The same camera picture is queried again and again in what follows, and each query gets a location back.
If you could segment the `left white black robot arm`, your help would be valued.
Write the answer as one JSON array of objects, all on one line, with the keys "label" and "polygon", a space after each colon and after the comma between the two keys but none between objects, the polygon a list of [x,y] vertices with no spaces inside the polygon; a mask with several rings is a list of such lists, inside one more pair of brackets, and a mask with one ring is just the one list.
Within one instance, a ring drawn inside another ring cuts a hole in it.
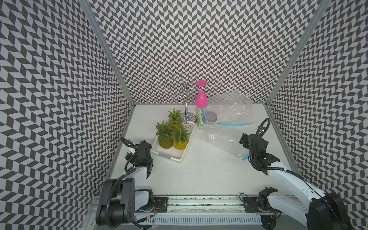
[{"label": "left white black robot arm", "polygon": [[146,180],[152,172],[151,145],[145,140],[139,144],[134,144],[124,137],[120,140],[130,150],[126,154],[125,172],[117,179],[104,182],[95,222],[98,226],[107,226],[110,229],[132,223],[145,230],[145,227],[134,220],[134,216],[141,208],[154,207],[153,192],[151,189],[136,190],[136,186]]}]

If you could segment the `yellow toy pineapple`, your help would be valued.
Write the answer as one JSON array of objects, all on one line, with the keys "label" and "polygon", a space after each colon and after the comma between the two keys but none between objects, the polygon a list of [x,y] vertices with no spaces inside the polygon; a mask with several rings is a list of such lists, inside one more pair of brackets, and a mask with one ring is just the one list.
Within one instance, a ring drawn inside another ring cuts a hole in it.
[{"label": "yellow toy pineapple", "polygon": [[181,127],[182,126],[182,118],[181,118],[181,111],[180,110],[176,110],[175,108],[173,109],[173,111],[169,112],[169,116],[168,116],[168,127],[170,131],[174,131],[177,127]]}]

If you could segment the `zip-top bag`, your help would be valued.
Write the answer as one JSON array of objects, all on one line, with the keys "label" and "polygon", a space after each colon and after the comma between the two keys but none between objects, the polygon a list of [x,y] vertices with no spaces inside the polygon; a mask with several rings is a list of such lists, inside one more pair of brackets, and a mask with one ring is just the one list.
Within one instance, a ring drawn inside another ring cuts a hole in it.
[{"label": "zip-top bag", "polygon": [[215,112],[219,122],[251,123],[253,122],[252,105],[253,102],[249,96],[231,91],[210,97],[205,110]]},{"label": "zip-top bag", "polygon": [[240,144],[243,135],[236,127],[211,125],[203,129],[203,139],[209,144],[245,161],[249,157],[249,150]]},{"label": "zip-top bag", "polygon": [[[202,119],[203,118],[207,119],[206,115],[205,115],[205,112],[207,112],[207,111],[204,108],[201,109],[201,111],[202,111]],[[219,125],[223,125],[223,126],[227,126],[227,127],[240,127],[240,126],[251,125],[251,124],[253,124],[253,122],[251,122],[251,123],[224,123],[224,122],[217,121],[217,123],[215,123],[215,124],[219,124]]]}]

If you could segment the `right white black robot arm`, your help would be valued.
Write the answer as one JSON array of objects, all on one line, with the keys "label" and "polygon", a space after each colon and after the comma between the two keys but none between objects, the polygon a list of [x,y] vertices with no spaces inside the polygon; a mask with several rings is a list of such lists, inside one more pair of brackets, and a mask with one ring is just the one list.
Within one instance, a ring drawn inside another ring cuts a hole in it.
[{"label": "right white black robot arm", "polygon": [[257,198],[243,197],[246,212],[281,212],[295,219],[309,230],[351,230],[353,226],[340,195],[327,193],[308,183],[302,176],[288,169],[279,158],[266,151],[268,141],[263,139],[271,122],[266,118],[256,133],[242,134],[239,143],[249,150],[246,158],[251,166],[280,182],[296,198],[266,187]]}]

